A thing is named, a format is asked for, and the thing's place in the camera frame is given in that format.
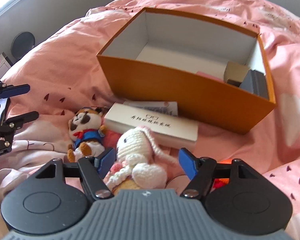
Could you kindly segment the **dark round chair back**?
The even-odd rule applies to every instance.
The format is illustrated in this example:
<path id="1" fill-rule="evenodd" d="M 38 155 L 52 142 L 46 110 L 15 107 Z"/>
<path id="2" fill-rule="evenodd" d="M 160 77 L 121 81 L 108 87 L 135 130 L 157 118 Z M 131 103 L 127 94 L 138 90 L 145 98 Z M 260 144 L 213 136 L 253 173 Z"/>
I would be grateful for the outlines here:
<path id="1" fill-rule="evenodd" d="M 35 36 L 28 31 L 19 33 L 11 44 L 11 54 L 16 60 L 20 60 L 35 47 Z"/>

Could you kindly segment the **white glasses box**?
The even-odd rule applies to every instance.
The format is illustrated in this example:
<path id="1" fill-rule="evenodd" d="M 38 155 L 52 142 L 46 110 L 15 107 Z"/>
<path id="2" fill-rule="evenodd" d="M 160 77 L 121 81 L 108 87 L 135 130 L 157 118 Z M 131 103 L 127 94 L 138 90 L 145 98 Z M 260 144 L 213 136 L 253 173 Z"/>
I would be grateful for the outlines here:
<path id="1" fill-rule="evenodd" d="M 138 126 L 148 127 L 158 144 L 177 149 L 185 147 L 192 151 L 198 139 L 198 122 L 194 120 L 120 103 L 112 105 L 104 116 L 104 124 L 120 134 Z"/>

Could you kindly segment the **white crochet bunny doll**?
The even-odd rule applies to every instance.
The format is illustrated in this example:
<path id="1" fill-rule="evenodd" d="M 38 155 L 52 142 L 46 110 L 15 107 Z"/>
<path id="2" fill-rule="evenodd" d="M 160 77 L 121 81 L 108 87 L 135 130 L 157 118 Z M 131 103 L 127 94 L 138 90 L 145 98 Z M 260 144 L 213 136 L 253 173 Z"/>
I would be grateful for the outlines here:
<path id="1" fill-rule="evenodd" d="M 167 166 L 178 161 L 157 144 L 150 128 L 129 129 L 117 141 L 116 162 L 104 182 L 111 191 L 130 189 L 162 189 L 166 186 Z"/>

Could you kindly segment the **panda plush with blue vest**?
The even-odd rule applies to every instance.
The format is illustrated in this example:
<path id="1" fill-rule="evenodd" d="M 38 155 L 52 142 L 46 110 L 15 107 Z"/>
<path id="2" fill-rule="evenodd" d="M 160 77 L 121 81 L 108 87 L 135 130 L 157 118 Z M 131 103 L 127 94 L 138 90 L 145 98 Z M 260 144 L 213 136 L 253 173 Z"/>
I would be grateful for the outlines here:
<path id="1" fill-rule="evenodd" d="M 101 107 L 83 107 L 68 122 L 71 143 L 68 145 L 67 159 L 77 162 L 82 157 L 97 157 L 104 150 L 103 139 L 107 128 L 102 121 Z"/>

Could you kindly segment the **orange cardboard storage box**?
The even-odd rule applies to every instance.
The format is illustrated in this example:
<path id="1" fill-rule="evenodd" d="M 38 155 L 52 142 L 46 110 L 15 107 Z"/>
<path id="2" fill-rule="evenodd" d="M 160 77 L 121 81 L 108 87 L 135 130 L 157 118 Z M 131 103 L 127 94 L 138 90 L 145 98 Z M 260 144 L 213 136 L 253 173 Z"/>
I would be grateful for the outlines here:
<path id="1" fill-rule="evenodd" d="M 97 54 L 112 92 L 133 101 L 175 101 L 179 114 L 240 134 L 275 107 L 258 32 L 190 12 L 143 8 Z M 229 61 L 265 75 L 266 100 L 223 79 Z"/>

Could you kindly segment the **small brown cardboard box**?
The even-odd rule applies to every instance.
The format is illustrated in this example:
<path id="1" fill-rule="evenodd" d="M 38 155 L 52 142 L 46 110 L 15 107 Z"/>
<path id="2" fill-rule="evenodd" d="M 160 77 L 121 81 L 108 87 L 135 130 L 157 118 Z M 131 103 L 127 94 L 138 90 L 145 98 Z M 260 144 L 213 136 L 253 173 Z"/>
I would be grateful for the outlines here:
<path id="1" fill-rule="evenodd" d="M 239 87 L 248 71 L 248 66 L 229 61 L 224 71 L 223 80 L 225 83 Z"/>

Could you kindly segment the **dark grey box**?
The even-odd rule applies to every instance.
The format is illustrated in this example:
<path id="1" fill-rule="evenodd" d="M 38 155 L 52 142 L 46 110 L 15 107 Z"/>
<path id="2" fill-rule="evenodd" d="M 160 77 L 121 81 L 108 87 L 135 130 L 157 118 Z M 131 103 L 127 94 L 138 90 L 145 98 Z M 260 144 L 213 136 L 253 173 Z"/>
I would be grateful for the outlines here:
<path id="1" fill-rule="evenodd" d="M 265 75 L 257 70 L 250 69 L 239 88 L 266 100 L 269 99 Z"/>

